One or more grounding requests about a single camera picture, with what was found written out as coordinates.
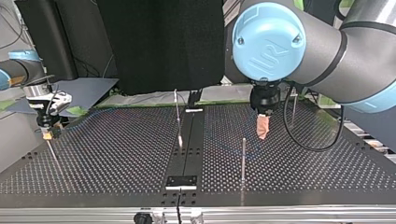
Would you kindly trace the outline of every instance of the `white label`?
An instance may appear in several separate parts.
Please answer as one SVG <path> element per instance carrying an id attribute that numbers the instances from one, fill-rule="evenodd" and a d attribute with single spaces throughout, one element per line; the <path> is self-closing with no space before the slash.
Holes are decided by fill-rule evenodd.
<path id="1" fill-rule="evenodd" d="M 30 105 L 29 104 L 29 106 L 30 106 L 30 108 L 33 108 L 33 109 L 43 109 L 44 108 L 44 105 Z"/>

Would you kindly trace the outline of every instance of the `wire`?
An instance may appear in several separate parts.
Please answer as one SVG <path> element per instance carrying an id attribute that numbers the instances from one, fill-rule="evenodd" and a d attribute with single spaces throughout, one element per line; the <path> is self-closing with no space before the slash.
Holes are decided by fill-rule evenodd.
<path id="1" fill-rule="evenodd" d="M 76 57 L 76 56 L 74 56 L 74 55 L 73 55 L 73 58 L 74 58 L 74 60 L 76 60 L 78 63 L 81 63 L 81 65 L 82 65 L 83 68 L 85 69 L 85 72 L 87 73 L 87 77 L 88 77 L 88 74 L 91 74 L 91 75 L 93 75 L 93 76 L 95 76 L 95 77 L 100 77 L 99 70 L 97 70 L 93 65 L 91 65 L 91 64 L 89 64 L 89 63 L 87 63 L 87 62 L 82 61 L 80 58 L 78 58 L 78 57 Z"/>
<path id="2" fill-rule="evenodd" d="M 58 90 L 59 90 L 59 84 L 56 85 L 55 93 L 53 94 L 52 98 L 51 98 L 50 101 L 49 101 L 49 105 L 47 106 L 47 110 L 46 110 L 46 114 L 47 114 L 47 115 L 50 115 L 50 114 L 49 114 L 49 112 L 50 112 L 50 106 L 52 105 L 52 101 L 53 101 L 53 99 L 55 99 L 56 94 L 58 94 Z"/>
<path id="3" fill-rule="evenodd" d="M 334 3 L 334 12 L 335 12 L 335 16 L 336 16 L 339 20 L 343 21 L 343 20 L 346 18 L 346 16 L 344 16 L 344 15 L 341 13 L 341 11 L 340 11 L 340 4 L 341 4 L 341 2 L 342 2 L 342 0 L 336 0 L 336 1 L 335 1 L 335 3 Z"/>
<path id="4" fill-rule="evenodd" d="M 11 46 L 11 45 L 13 45 L 13 44 L 15 44 L 15 43 L 21 38 L 22 34 L 23 34 L 23 25 L 21 25 L 21 31 L 20 31 L 20 33 L 18 34 L 18 37 L 17 37 L 14 41 L 12 41 L 11 43 L 6 44 L 6 45 L 0 47 L 0 49 L 5 49 L 5 48 L 7 48 L 7 47 L 9 47 L 9 46 Z"/>
<path id="5" fill-rule="evenodd" d="M 6 118 L 8 118 L 9 116 L 11 116 L 11 115 L 13 115 L 13 114 L 16 114 L 17 112 L 12 112 L 12 113 L 10 113 L 10 114 L 8 114 L 8 115 L 5 115 L 5 116 L 3 116 L 2 118 L 0 118 L 0 119 L 6 119 Z"/>
<path id="6" fill-rule="evenodd" d="M 341 105 L 341 121 L 340 121 L 340 125 L 338 127 L 338 132 L 337 135 L 334 138 L 334 141 L 329 144 L 327 147 L 307 147 L 304 146 L 302 143 L 300 143 L 296 137 L 294 136 L 293 133 L 291 133 L 289 125 L 288 125 L 288 120 L 287 120 L 287 115 L 288 115 L 288 104 L 289 104 L 289 99 L 291 96 L 291 92 L 294 89 L 294 82 L 290 84 L 290 88 L 288 91 L 288 94 L 286 95 L 286 99 L 285 99 L 285 104 L 283 105 L 283 123 L 285 124 L 285 129 L 286 132 L 288 132 L 290 138 L 300 147 L 308 150 L 308 151 L 314 151 L 314 152 L 324 152 L 324 151 L 328 151 L 330 149 L 332 149 L 332 147 L 338 142 L 338 140 L 340 139 L 341 133 L 343 131 L 343 127 L 344 127 L 344 120 L 345 120 L 345 113 L 344 113 L 344 107 Z"/>
<path id="7" fill-rule="evenodd" d="M 307 0 L 305 7 L 304 7 L 304 12 L 307 12 L 309 10 L 309 8 L 311 8 L 313 0 Z"/>
<path id="8" fill-rule="evenodd" d="M 107 72 L 107 69 L 108 69 L 108 67 L 110 66 L 111 60 L 113 60 L 113 58 L 114 58 L 114 54 L 112 54 L 111 57 L 110 57 L 110 59 L 108 60 L 107 65 L 106 65 L 106 68 L 105 68 L 105 71 L 103 71 L 102 78 L 105 77 L 106 72 Z"/>
<path id="9" fill-rule="evenodd" d="M 319 103 L 318 103 L 318 98 L 314 95 L 314 93 L 313 93 L 311 90 L 309 90 L 309 93 L 311 94 L 312 98 L 314 98 L 315 103 L 316 103 L 317 105 L 319 105 Z"/>
<path id="10" fill-rule="evenodd" d="M 9 10 L 9 8 L 7 8 L 5 5 L 0 5 L 0 8 L 2 8 L 3 10 L 5 10 L 8 15 L 14 19 L 15 15 L 12 14 L 12 12 Z M 4 21 L 7 23 L 7 25 L 9 26 L 9 28 L 14 32 L 15 35 L 18 35 L 18 32 L 14 29 L 14 27 L 11 25 L 11 23 L 9 22 L 9 20 L 0 13 L 0 16 L 3 17 Z M 27 45 L 31 45 L 31 43 L 29 42 L 29 40 L 26 40 L 23 36 L 21 36 L 21 40 L 23 41 L 23 43 L 27 44 Z"/>

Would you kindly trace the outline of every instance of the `gray wall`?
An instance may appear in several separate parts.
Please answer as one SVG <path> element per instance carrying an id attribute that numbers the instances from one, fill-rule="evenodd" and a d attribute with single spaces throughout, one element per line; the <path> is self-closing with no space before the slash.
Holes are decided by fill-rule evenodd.
<path id="1" fill-rule="evenodd" d="M 11 10 L 12 16 L 2 8 L 0 8 L 0 13 L 19 32 L 21 27 L 18 25 L 17 13 L 12 1 L 0 0 L 0 5 Z M 16 37 L 17 35 L 8 27 L 3 17 L 0 16 L 0 47 L 12 42 Z M 10 47 L 0 49 L 0 61 L 6 60 L 8 58 L 7 54 L 11 50 L 30 48 L 29 45 L 19 40 Z M 22 96 L 24 96 L 23 91 L 19 88 L 0 91 L 0 102 L 18 99 Z M 35 133 L 37 128 L 35 115 L 11 114 L 0 111 L 0 172 L 43 142 L 41 134 Z"/>

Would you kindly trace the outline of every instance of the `metal bracket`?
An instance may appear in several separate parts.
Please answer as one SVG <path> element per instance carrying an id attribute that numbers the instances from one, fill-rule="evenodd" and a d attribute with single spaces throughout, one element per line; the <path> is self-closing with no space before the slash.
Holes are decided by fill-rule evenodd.
<path id="1" fill-rule="evenodd" d="M 166 190 L 196 190 L 197 176 L 196 175 L 168 176 L 165 188 Z"/>

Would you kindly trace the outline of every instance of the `small orange object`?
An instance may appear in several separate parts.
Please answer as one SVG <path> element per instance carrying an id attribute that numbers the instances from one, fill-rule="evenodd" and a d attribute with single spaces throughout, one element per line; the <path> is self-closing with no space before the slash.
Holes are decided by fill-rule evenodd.
<path id="1" fill-rule="evenodd" d="M 257 117 L 257 135 L 260 139 L 264 140 L 267 136 L 269 129 L 270 118 L 264 115 Z"/>

